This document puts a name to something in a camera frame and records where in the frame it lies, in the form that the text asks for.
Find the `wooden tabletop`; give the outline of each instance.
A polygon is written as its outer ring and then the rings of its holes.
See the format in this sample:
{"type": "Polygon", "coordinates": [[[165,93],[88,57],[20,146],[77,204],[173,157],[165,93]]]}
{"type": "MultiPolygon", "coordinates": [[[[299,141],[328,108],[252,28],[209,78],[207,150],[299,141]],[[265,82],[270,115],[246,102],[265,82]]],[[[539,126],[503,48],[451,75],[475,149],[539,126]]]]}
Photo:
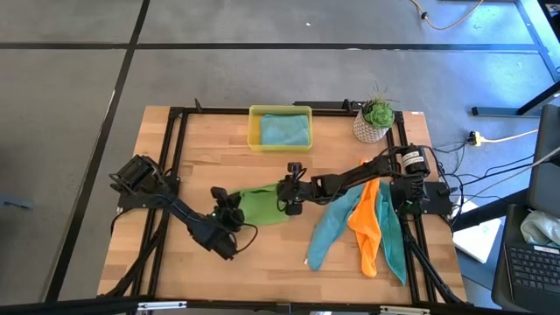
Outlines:
{"type": "MultiPolygon", "coordinates": [[[[169,108],[147,107],[134,153],[159,157],[169,108]]],[[[424,114],[403,112],[409,142],[431,145],[424,114]]],[[[387,147],[385,140],[360,143],[352,132],[352,117],[313,117],[314,144],[309,152],[253,152],[247,146],[246,115],[189,115],[178,175],[179,197],[200,213],[211,213],[215,200],[210,187],[233,192],[277,182],[286,174],[288,162],[299,161],[310,176],[340,173],[372,158],[387,147]]],[[[179,124],[175,123],[174,144],[179,124]]],[[[394,128],[398,145],[398,131],[394,128]]],[[[170,148],[169,161],[174,146],[170,148]]],[[[433,158],[430,168],[436,170],[433,158]]],[[[433,171],[430,180],[437,180],[433,171]]],[[[304,203],[303,214],[285,223],[261,226],[255,242],[233,261],[224,261],[195,243],[183,223],[171,217],[157,285],[158,298],[213,299],[231,301],[291,301],[356,304],[409,304],[408,283],[402,286],[390,271],[385,256],[375,261],[378,274],[365,277],[360,251],[349,229],[331,246],[321,271],[304,264],[313,229],[324,206],[304,203]]],[[[137,258],[146,217],[145,209],[123,215],[115,224],[109,244],[99,293],[112,289],[137,258]]],[[[466,299],[450,229],[441,218],[423,216],[430,260],[439,275],[461,299],[466,299]]],[[[236,234],[240,246],[254,230],[236,234]]],[[[151,267],[143,275],[146,292],[151,267]]],[[[420,296],[426,299],[424,277],[416,262],[420,296]]]]}

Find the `blue towel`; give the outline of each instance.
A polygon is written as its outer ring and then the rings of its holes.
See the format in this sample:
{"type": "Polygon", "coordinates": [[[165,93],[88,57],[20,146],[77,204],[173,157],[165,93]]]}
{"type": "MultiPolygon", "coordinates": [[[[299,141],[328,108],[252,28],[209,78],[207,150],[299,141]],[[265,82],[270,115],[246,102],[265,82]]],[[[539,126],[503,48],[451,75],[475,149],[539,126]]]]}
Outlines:
{"type": "Polygon", "coordinates": [[[381,247],[385,252],[385,259],[396,277],[401,280],[402,285],[405,285],[406,262],[404,261],[403,232],[393,208],[391,189],[388,184],[380,183],[375,203],[375,214],[381,228],[381,247]]]}
{"type": "Polygon", "coordinates": [[[261,144],[309,145],[307,115],[264,115],[261,117],[261,144]]]}
{"type": "Polygon", "coordinates": [[[307,252],[307,264],[312,270],[319,270],[326,252],[344,232],[348,217],[360,201],[364,185],[350,188],[346,194],[329,205],[323,218],[315,227],[307,252]]]}

